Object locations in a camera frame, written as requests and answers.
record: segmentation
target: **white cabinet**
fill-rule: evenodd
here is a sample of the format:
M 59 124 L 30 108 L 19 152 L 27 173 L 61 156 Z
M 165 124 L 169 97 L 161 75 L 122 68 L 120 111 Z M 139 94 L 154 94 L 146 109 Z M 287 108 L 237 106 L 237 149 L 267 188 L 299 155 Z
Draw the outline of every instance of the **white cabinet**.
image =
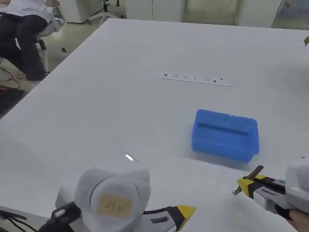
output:
M 69 23 L 83 23 L 102 7 L 102 0 L 61 1 L 61 11 Z
M 128 19 L 182 22 L 185 0 L 126 0 Z

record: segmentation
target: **label sticker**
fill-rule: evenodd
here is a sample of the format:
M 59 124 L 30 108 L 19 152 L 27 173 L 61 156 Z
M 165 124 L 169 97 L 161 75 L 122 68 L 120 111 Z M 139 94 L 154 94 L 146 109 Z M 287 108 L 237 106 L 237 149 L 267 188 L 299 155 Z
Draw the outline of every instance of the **label sticker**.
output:
M 133 207 L 133 200 L 115 195 L 103 195 L 97 215 L 104 215 L 116 218 L 129 218 Z

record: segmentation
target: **black cable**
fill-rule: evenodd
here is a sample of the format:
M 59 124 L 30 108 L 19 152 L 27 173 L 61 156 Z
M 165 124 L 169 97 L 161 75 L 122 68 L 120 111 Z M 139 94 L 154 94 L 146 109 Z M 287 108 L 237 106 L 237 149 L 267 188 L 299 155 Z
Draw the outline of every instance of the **black cable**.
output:
M 20 88 L 20 83 L 19 83 L 18 81 L 15 80 L 15 78 L 13 77 L 13 75 L 12 75 L 9 71 L 7 71 L 7 70 L 5 69 L 5 67 L 4 67 L 3 64 L 2 64 L 2 58 L 0 59 L 0 69 L 2 69 L 4 72 L 8 73 L 8 74 L 11 76 L 11 79 L 14 80 L 14 81 L 18 84 L 17 89 L 19 89 L 19 88 Z
M 32 226 L 30 226 L 29 224 L 25 223 L 24 221 L 21 221 L 21 220 L 18 220 L 14 217 L 11 218 L 12 220 L 20 223 L 20 224 L 23 224 L 24 226 L 27 226 L 29 229 L 33 230 L 34 232 L 38 232 L 35 228 L 33 228 Z
M 26 232 L 23 228 L 21 228 L 19 225 L 17 225 L 10 217 L 7 218 L 7 220 L 12 223 L 16 228 L 20 229 L 22 232 Z

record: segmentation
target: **person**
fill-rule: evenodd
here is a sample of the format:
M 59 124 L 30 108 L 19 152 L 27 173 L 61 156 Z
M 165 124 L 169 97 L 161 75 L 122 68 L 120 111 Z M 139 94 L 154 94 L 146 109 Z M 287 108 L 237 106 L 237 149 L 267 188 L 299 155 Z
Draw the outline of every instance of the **person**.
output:
M 45 78 L 35 37 L 51 21 L 46 0 L 0 0 L 0 57 L 9 60 L 34 83 Z
M 309 232 L 309 214 L 299 210 L 291 210 L 290 218 L 293 221 L 288 221 L 298 232 Z

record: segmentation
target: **white shirt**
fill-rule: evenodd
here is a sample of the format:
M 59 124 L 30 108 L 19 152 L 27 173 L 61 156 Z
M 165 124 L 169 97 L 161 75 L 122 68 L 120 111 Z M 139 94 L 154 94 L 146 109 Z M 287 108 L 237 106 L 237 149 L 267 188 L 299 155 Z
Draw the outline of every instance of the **white shirt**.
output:
M 11 0 L 7 7 L 0 9 L 0 12 L 17 16 L 38 15 L 49 23 L 51 17 L 45 2 L 46 0 Z

